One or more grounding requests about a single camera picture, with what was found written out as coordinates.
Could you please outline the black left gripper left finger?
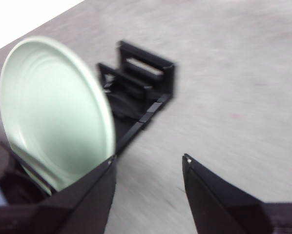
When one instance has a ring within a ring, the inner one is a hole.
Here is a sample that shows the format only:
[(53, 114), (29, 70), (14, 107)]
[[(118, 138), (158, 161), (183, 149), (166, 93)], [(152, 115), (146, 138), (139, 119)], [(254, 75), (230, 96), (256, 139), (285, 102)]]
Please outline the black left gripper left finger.
[(35, 203), (0, 206), (0, 234), (102, 234), (116, 185), (116, 155)]

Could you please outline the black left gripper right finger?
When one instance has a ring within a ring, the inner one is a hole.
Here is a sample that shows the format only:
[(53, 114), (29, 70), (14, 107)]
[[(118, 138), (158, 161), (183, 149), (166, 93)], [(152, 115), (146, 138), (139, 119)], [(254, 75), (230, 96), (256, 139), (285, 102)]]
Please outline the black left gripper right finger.
[(264, 202), (225, 181), (189, 154), (185, 192), (200, 234), (292, 234), (292, 202)]

